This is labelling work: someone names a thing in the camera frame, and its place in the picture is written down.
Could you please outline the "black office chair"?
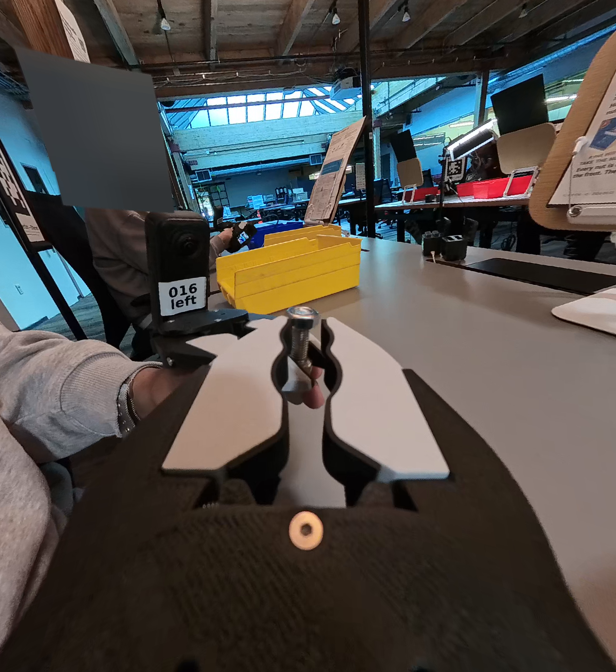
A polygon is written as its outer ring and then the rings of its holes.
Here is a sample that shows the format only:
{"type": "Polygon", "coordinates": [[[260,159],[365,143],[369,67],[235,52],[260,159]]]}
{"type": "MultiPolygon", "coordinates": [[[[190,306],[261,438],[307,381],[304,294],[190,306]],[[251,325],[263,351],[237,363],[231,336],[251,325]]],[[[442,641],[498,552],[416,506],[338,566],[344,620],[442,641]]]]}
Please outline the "black office chair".
{"type": "MultiPolygon", "coordinates": [[[[94,267],[85,216],[81,217],[74,207],[64,205],[59,196],[29,191],[27,199],[46,239],[74,268],[96,299],[107,343],[118,347],[133,324],[122,313],[94,267]]],[[[133,359],[141,361],[151,357],[153,350],[149,333],[138,327],[133,328],[133,359]]]]}

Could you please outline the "blue plastic bin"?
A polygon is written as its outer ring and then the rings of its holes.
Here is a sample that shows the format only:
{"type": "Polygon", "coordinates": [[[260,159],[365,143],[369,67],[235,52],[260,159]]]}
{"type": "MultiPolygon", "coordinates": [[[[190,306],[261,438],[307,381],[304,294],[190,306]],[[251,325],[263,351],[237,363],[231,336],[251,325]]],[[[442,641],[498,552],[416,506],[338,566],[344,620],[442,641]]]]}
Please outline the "blue plastic bin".
{"type": "Polygon", "coordinates": [[[269,222],[257,223],[255,225],[255,234],[248,243],[249,249],[258,249],[264,246],[266,235],[278,232],[294,231],[302,228],[302,220],[274,220],[269,222]]]}

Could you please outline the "white paper notice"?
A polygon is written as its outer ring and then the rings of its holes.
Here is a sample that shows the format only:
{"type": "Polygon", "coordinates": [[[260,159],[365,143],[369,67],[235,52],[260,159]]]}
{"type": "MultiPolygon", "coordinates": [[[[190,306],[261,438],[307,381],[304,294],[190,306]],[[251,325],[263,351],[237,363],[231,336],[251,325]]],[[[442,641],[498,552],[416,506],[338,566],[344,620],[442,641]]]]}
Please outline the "white paper notice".
{"type": "Polygon", "coordinates": [[[61,23],[72,58],[75,61],[90,63],[88,49],[84,41],[84,36],[79,28],[77,20],[71,10],[63,1],[54,1],[59,12],[61,23]]]}

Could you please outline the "silver hex bolt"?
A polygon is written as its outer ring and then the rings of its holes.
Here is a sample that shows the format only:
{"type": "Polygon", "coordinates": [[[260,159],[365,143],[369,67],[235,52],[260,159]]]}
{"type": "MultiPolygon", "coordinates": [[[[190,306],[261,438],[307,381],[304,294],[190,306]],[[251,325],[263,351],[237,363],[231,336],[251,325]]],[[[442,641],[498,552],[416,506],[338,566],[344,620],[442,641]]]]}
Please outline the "silver hex bolt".
{"type": "Polygon", "coordinates": [[[287,309],[290,326],[290,357],[295,364],[309,375],[312,361],[309,346],[312,329],[320,322],[320,314],[307,306],[295,306],[287,309]]]}

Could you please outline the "cardboard document stand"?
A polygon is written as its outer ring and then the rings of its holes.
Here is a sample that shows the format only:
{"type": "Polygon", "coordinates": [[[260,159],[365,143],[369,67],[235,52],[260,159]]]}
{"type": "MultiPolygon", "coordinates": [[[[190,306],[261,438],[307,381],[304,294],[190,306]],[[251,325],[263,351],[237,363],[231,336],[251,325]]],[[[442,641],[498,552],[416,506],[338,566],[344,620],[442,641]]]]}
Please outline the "cardboard document stand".
{"type": "Polygon", "coordinates": [[[313,186],[304,215],[304,225],[330,224],[334,221],[344,190],[346,166],[361,138],[366,118],[333,134],[320,176],[313,186]]]}

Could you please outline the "yellow plastic bin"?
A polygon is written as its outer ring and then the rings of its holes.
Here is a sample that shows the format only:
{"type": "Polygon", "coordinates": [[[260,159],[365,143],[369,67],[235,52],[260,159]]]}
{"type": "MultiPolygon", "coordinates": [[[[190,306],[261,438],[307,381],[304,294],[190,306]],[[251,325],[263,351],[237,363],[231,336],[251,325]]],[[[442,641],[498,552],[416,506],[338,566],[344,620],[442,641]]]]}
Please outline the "yellow plastic bin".
{"type": "Polygon", "coordinates": [[[228,304],[268,315],[359,285],[360,239],[318,235],[217,259],[228,304]]]}
{"type": "Polygon", "coordinates": [[[337,224],[314,224],[309,226],[301,225],[297,229],[265,234],[263,246],[271,247],[273,245],[299,239],[314,240],[320,236],[343,238],[344,235],[342,227],[337,224]]]}

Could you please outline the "wooden post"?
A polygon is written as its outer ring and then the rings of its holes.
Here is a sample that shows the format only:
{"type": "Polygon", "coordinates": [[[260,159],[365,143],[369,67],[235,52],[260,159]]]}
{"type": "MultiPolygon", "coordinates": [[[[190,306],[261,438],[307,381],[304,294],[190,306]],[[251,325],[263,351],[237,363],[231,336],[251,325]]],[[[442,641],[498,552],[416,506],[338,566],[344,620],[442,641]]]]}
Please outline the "wooden post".
{"type": "Polygon", "coordinates": [[[11,1],[11,5],[30,49],[74,60],[54,1],[11,1]]]}

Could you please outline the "black framed marker sign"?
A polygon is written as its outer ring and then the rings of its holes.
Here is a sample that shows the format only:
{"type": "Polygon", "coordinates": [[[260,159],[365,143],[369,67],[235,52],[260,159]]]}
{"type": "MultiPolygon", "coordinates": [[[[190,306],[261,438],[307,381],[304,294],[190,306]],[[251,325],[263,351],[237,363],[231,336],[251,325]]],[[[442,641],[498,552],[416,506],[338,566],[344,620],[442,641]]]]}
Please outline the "black framed marker sign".
{"type": "Polygon", "coordinates": [[[24,254],[55,303],[60,315],[76,340],[86,340],[81,324],[77,321],[57,282],[40,257],[42,250],[52,248],[28,204],[27,193],[0,139],[0,216],[9,225],[24,254]]]}

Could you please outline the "grey desk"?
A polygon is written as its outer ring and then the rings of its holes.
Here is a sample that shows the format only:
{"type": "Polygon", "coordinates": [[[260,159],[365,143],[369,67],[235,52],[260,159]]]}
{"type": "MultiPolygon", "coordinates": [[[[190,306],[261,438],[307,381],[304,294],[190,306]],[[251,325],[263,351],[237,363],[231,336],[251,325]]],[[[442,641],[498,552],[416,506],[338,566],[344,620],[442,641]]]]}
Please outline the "grey desk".
{"type": "Polygon", "coordinates": [[[357,288],[311,302],[414,369],[488,442],[537,512],[616,662],[616,337],[560,321],[570,294],[363,243],[357,288]]]}

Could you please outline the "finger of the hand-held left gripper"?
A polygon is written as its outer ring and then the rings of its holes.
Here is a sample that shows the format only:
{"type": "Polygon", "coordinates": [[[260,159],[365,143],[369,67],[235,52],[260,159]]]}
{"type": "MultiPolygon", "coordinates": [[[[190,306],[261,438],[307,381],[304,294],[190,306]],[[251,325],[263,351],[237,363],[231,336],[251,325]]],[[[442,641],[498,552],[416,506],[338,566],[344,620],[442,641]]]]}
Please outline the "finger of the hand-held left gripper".
{"type": "MultiPolygon", "coordinates": [[[[186,344],[218,357],[238,340],[239,337],[235,335],[223,333],[197,337],[186,341],[186,344]]],[[[287,357],[287,368],[288,377],[282,387],[283,394],[304,394],[312,390],[312,379],[290,357],[287,357]]]]}
{"type": "Polygon", "coordinates": [[[238,339],[242,339],[259,329],[267,329],[273,325],[273,328],[279,328],[282,331],[287,325],[287,318],[284,316],[269,315],[247,315],[234,327],[234,334],[238,339]]]}

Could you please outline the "person's left hand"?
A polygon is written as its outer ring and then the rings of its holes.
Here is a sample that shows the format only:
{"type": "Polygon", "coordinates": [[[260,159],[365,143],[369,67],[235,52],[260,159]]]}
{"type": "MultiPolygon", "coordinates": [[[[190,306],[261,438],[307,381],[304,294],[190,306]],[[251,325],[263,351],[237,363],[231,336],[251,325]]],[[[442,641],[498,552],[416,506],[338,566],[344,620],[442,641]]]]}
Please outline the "person's left hand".
{"type": "MultiPolygon", "coordinates": [[[[303,403],[308,408],[317,409],[324,405],[325,399],[318,385],[323,369],[313,366],[310,391],[303,393],[303,403]]],[[[191,372],[169,370],[168,368],[145,367],[138,371],[131,382],[129,400],[133,413],[138,420],[148,416],[158,405],[167,399],[176,389],[192,377],[191,372]]]]}

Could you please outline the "black tripod stand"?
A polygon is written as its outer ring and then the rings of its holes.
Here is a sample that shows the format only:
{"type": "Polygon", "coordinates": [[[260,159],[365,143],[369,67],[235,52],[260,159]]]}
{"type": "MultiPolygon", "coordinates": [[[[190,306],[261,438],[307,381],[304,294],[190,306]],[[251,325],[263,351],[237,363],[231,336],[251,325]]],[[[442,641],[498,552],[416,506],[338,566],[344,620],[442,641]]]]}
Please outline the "black tripod stand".
{"type": "Polygon", "coordinates": [[[449,164],[449,155],[446,148],[444,148],[442,153],[442,158],[440,160],[441,164],[441,176],[439,182],[439,205],[436,215],[436,230],[441,234],[442,237],[447,236],[462,236],[464,237],[464,217],[458,215],[456,220],[452,220],[445,214],[445,197],[447,193],[447,172],[449,164]]]}

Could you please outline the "white light bar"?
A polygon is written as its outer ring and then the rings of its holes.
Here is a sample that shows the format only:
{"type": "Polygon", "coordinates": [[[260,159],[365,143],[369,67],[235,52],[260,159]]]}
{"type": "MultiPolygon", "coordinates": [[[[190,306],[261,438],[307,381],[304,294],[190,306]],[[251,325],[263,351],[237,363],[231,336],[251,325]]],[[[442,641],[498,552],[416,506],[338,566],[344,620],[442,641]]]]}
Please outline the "white light bar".
{"type": "Polygon", "coordinates": [[[496,142],[498,138],[497,119],[494,118],[449,142],[445,151],[451,161],[457,161],[472,154],[480,147],[496,142]]]}

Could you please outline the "person's left forearm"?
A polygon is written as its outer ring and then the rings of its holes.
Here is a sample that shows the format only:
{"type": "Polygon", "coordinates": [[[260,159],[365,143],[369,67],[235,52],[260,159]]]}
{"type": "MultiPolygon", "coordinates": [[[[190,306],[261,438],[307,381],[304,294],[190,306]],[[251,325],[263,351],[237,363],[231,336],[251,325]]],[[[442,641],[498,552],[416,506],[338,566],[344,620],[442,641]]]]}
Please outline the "person's left forearm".
{"type": "Polygon", "coordinates": [[[120,437],[120,393],[148,367],[100,341],[0,322],[0,451],[24,450],[44,464],[120,437]]]}

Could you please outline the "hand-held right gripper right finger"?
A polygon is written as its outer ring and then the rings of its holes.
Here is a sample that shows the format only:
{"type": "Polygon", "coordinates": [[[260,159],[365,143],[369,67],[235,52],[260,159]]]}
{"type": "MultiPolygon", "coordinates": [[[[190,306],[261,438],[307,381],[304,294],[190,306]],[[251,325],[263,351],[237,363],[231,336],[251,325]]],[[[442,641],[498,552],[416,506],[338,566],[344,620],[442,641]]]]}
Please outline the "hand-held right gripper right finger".
{"type": "Polygon", "coordinates": [[[413,371],[337,318],[321,327],[329,474],[340,483],[446,479],[447,461],[410,385],[413,371]]]}

